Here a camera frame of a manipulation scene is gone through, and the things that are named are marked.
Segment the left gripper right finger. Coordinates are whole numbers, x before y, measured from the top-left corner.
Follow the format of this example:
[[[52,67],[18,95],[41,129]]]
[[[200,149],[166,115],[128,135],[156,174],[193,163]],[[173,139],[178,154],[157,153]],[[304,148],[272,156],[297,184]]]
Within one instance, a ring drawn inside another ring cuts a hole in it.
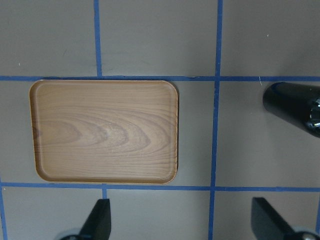
[[[320,235],[294,229],[263,197],[251,200],[251,230],[257,240],[318,240]]]

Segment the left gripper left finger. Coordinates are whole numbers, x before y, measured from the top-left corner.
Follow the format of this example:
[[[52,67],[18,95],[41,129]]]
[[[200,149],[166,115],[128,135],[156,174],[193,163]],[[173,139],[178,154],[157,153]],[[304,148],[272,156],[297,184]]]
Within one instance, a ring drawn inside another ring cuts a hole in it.
[[[108,198],[98,199],[80,231],[59,235],[57,240],[108,240],[111,235],[111,203]]]

